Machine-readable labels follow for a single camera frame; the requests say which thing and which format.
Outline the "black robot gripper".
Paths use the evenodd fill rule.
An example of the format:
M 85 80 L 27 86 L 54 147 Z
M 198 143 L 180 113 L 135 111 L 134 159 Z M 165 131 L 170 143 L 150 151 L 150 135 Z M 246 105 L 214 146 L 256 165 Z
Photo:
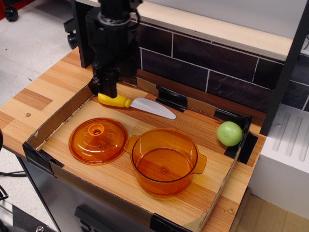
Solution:
M 95 7 L 85 16 L 87 40 L 94 52 L 92 82 L 98 93 L 117 97 L 117 82 L 137 84 L 140 15 L 137 7 Z

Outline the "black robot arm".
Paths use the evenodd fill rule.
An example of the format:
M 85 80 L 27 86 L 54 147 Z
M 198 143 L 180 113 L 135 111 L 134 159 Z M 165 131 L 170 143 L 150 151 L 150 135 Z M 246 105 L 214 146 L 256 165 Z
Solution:
M 101 0 L 100 7 L 85 17 L 88 44 L 94 52 L 92 61 L 93 93 L 116 98 L 117 82 L 135 85 L 140 64 L 136 41 L 139 23 L 132 23 L 140 0 Z

